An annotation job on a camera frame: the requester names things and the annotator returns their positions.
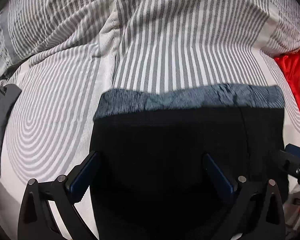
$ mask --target round metal bolt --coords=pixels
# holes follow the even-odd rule
[[[269,184],[270,184],[271,186],[274,186],[274,185],[275,185],[275,181],[274,181],[273,179],[270,179],[270,180],[269,180]]]
[[[65,176],[65,175],[60,175],[60,176],[57,178],[57,180],[58,180],[59,182],[63,182],[65,179],[66,179],[66,176]]]
[[[239,176],[238,177],[238,181],[240,181],[240,182],[246,182],[247,181],[247,179],[246,179],[246,177],[244,177],[244,176]]]
[[[34,184],[35,183],[35,179],[29,179],[29,181],[28,181],[28,184],[29,185],[32,185],[32,184]]]

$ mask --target gray and white striped fabric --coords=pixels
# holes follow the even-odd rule
[[[29,59],[0,84],[22,89],[0,180],[21,203],[28,179],[68,173],[88,154],[93,114],[111,88],[277,84],[285,142],[300,146],[300,113],[272,59],[298,48],[295,0],[9,0],[0,13],[0,76]],[[96,234],[90,199],[80,205]]]

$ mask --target striped bedsheet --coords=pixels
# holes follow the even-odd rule
[[[110,88],[277,84],[284,141],[300,146],[300,113],[272,59],[298,48],[295,0],[9,0],[0,13],[0,77],[22,65],[0,86],[18,84],[22,93],[7,125],[0,181],[21,203],[30,178],[53,180],[80,163]],[[89,194],[77,208],[97,234]]]

